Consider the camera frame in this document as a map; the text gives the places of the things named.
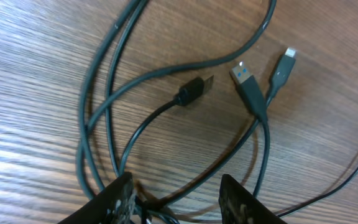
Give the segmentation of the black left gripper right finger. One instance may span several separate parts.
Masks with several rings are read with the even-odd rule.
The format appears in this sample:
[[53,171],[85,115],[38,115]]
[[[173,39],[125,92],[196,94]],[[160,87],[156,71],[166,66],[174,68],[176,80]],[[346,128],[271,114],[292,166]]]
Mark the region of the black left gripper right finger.
[[221,179],[219,206],[222,224],[287,224],[229,174]]

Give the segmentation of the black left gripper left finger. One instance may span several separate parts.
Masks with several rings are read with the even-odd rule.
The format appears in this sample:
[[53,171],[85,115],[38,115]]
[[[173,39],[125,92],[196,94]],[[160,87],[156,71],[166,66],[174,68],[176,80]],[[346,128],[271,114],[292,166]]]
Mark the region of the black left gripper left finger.
[[94,199],[58,224],[130,223],[135,209],[133,177],[125,172]]

